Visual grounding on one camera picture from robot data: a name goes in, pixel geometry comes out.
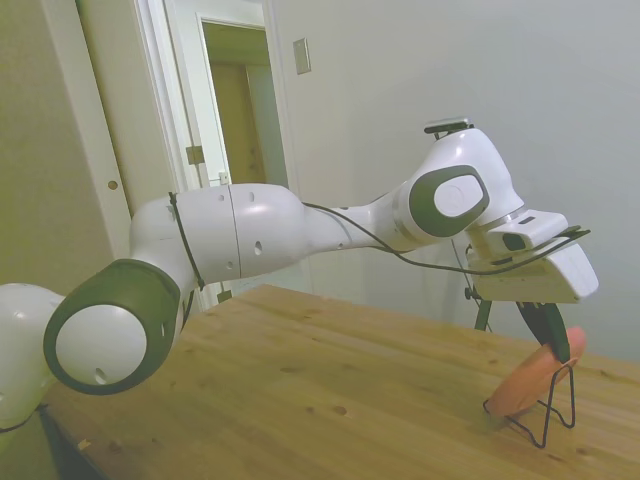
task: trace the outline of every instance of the wire stand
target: wire stand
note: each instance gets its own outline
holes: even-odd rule
[[[571,422],[567,423],[567,421],[564,419],[564,417],[562,416],[562,414],[555,408],[553,408],[551,406],[552,402],[553,402],[553,391],[555,389],[556,386],[556,380],[558,378],[558,375],[560,374],[560,372],[562,372],[562,370],[564,369],[568,369],[569,370],[569,382],[570,382],[570,387],[571,387]],[[489,413],[489,410],[487,410],[487,402],[489,400],[485,400],[484,403],[482,404],[482,407],[484,408],[484,411]],[[573,383],[573,367],[571,365],[563,365],[560,369],[558,369],[556,371],[556,373],[553,374],[553,377],[551,378],[551,388],[549,389],[549,398],[547,400],[547,403],[543,402],[542,400],[538,400],[538,403],[544,407],[546,407],[547,409],[547,414],[545,416],[544,419],[544,430],[542,431],[542,442],[538,442],[536,440],[535,435],[533,434],[533,432],[531,430],[529,430],[527,427],[525,427],[523,424],[521,424],[520,422],[518,422],[515,418],[511,417],[511,416],[505,416],[504,418],[506,418],[507,420],[509,420],[509,422],[511,422],[513,425],[516,425],[517,427],[519,427],[521,430],[523,430],[524,432],[526,432],[527,434],[529,434],[529,438],[531,439],[531,442],[537,447],[537,448],[544,448],[547,446],[547,435],[549,433],[549,420],[551,419],[551,412],[555,413],[558,418],[560,419],[560,421],[562,422],[562,425],[564,425],[566,428],[573,428],[576,426],[576,396],[575,396],[575,388],[574,388],[574,383]]]

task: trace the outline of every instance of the white wall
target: white wall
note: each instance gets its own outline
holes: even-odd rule
[[[274,0],[274,13],[305,200],[367,203],[420,164],[427,121],[469,115],[530,207],[593,229],[581,243],[601,289],[564,307],[567,323],[592,351],[640,360],[640,3]],[[313,71],[297,76],[292,42],[305,36]],[[453,262],[448,245],[416,256]],[[375,251],[312,265],[316,293],[473,324],[459,275]],[[491,323],[532,338],[513,305],[494,306]]]
[[[247,78],[267,183],[288,187],[271,67],[247,65]]]
[[[130,222],[73,0],[0,2],[0,284],[66,294]]]

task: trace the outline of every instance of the wooden tabletop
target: wooden tabletop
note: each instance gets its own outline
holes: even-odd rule
[[[484,413],[536,347],[265,286],[189,320],[143,385],[47,400],[117,480],[640,479],[639,366],[586,355],[545,450]]]

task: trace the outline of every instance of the screw hole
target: screw hole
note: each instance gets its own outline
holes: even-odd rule
[[[107,384],[107,375],[100,368],[96,368],[96,383],[98,385],[106,385]]]

